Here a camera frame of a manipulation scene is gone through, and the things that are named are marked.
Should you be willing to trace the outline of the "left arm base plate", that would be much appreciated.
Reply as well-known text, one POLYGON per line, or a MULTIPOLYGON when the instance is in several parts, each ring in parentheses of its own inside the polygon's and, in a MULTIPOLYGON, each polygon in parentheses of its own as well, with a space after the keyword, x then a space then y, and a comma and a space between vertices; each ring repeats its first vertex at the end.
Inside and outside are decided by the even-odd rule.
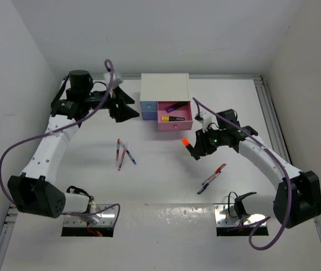
POLYGON ((74 216, 65 215, 63 226, 70 228, 84 228, 87 225, 91 227, 113 227, 120 213, 120 204, 93 204, 90 212, 94 215, 74 216))

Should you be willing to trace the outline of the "pink drawer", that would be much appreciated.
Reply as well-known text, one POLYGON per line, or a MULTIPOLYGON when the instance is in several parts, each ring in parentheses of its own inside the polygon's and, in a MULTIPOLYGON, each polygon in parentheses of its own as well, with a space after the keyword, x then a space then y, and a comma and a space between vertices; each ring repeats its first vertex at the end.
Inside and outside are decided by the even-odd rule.
POLYGON ((157 106, 159 131, 191 130, 193 120, 190 101, 158 102, 157 106))

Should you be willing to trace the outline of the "light blue drawer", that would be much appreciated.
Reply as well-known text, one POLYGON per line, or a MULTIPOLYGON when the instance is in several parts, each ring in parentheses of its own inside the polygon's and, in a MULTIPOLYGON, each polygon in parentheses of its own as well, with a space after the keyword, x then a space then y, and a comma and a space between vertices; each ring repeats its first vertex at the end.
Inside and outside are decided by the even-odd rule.
POLYGON ((140 106, 142 111, 157 111, 156 101, 141 101, 140 106))

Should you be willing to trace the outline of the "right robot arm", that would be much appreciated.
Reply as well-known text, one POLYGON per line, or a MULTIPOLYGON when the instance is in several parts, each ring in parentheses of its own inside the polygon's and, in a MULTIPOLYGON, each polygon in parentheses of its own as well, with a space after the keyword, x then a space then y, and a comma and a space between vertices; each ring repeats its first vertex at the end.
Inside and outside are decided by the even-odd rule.
POLYGON ((268 148, 252 127, 240 127, 234 110, 219 113, 217 129, 211 127, 212 118, 205 113, 199 112, 194 118, 202 128, 196 131, 195 144, 186 146, 192 157, 198 160, 213 154, 218 147, 228 146, 252 162, 276 190, 275 196, 256 192, 236 196, 229 208, 230 216, 242 219, 259 213, 276 218, 290 229, 321 215, 319 177, 289 164, 268 148))

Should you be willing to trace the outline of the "yellow highlighter marker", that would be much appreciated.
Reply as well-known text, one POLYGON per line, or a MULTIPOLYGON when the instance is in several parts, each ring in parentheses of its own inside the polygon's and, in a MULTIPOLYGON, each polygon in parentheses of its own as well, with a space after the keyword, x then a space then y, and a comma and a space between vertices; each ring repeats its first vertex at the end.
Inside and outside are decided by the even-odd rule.
POLYGON ((162 122, 170 122, 170 121, 184 121, 184 117, 176 117, 176 116, 162 116, 161 121, 162 122))

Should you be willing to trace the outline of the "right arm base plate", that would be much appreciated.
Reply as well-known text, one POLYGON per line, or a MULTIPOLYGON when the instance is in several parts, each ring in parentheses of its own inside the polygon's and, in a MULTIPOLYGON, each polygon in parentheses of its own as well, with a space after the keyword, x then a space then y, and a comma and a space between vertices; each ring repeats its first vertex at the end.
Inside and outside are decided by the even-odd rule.
POLYGON ((214 204, 214 216, 217 228, 250 227, 266 218, 260 214, 250 215, 241 219, 231 217, 228 213, 228 205, 223 203, 214 204))

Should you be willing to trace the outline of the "orange highlighter marker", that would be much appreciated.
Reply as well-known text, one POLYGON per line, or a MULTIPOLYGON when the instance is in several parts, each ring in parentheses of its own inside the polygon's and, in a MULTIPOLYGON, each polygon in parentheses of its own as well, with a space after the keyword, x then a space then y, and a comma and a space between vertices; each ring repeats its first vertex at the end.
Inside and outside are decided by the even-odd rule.
POLYGON ((181 142, 186 147, 187 150, 192 151, 193 147, 192 147, 192 145, 190 144, 190 142, 188 141, 187 138, 183 138, 181 140, 181 142))

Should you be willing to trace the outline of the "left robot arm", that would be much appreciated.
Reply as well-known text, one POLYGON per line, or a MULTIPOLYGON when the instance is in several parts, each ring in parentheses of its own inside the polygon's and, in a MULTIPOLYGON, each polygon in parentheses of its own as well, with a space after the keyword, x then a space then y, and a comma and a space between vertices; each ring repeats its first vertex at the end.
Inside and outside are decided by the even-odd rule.
POLYGON ((130 106, 134 100, 121 88, 117 72, 104 75, 105 91, 95 91, 88 71, 68 73, 51 102, 47 130, 27 166, 18 176, 11 176, 7 186, 19 212, 57 218, 63 214, 91 216, 93 197, 83 190, 70 187, 59 190, 56 176, 61 159, 71 138, 80 129, 83 119, 96 110, 106 109, 117 123, 138 117, 130 106))

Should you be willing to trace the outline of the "purple highlighter marker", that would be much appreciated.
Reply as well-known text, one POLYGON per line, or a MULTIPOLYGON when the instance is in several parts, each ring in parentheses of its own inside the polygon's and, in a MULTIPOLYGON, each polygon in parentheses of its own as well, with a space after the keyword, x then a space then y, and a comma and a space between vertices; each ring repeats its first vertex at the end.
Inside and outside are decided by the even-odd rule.
POLYGON ((177 103, 175 103, 175 104, 172 104, 172 105, 166 107, 166 111, 167 111, 168 113, 173 112, 173 111, 175 111, 175 110, 178 110, 179 108, 182 108, 182 107, 186 106, 187 103, 188 103, 188 102, 177 102, 177 103))

